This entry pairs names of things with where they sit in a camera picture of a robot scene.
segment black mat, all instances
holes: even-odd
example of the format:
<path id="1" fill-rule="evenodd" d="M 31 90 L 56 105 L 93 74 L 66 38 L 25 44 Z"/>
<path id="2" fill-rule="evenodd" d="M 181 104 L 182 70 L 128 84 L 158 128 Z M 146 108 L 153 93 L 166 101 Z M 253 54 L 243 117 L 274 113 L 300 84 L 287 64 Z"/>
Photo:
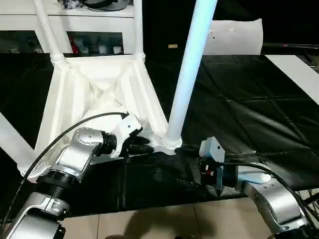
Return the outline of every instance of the black mat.
<path id="1" fill-rule="evenodd" d="M 168 117 L 180 65 L 147 60 L 146 67 Z M 0 66 L 5 82 L 1 82 L 1 112 L 31 145 L 52 69 L 48 55 L 10 55 Z M 318 133 L 319 106 L 266 57 L 203 57 L 183 128 L 185 144 L 199 145 L 216 136 L 226 150 L 226 160 L 264 162 L 295 190 L 301 190 L 319 187 Z M 0 173 L 3 210 L 20 177 L 12 161 L 4 155 L 1 160 L 6 163 L 1 171 L 13 174 L 11 179 Z M 83 180 L 77 202 L 72 203 L 71 215 L 216 199 L 209 190 L 192 183 L 198 179 L 197 159 L 182 155 L 156 153 L 128 163 L 94 165 Z M 239 196 L 225 188 L 221 199 Z"/>

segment floor tile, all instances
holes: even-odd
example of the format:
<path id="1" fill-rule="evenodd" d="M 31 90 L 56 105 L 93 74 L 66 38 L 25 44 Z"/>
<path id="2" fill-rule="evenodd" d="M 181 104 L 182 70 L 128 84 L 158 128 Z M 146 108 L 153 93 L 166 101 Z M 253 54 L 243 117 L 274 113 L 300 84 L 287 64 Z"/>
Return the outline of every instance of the floor tile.
<path id="1" fill-rule="evenodd" d="M 174 239 L 178 236 L 200 238 L 193 205 L 100 215 L 98 239 Z"/>
<path id="2" fill-rule="evenodd" d="M 203 239 L 267 238 L 270 230 L 249 198 L 194 204 Z"/>
<path id="3" fill-rule="evenodd" d="M 99 215 L 66 218 L 60 223 L 66 229 L 64 239 L 96 239 Z"/>

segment shelf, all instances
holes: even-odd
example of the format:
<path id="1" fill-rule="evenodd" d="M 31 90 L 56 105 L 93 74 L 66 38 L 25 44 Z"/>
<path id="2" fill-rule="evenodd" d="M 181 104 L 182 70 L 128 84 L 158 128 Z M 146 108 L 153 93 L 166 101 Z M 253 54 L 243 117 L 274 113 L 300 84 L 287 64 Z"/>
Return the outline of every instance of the shelf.
<path id="1" fill-rule="evenodd" d="M 43 0 L 48 15 L 134 17 L 131 2 L 120 11 L 92 11 L 87 7 L 65 10 L 57 0 Z M 0 15 L 36 15 L 32 0 L 1 0 Z"/>

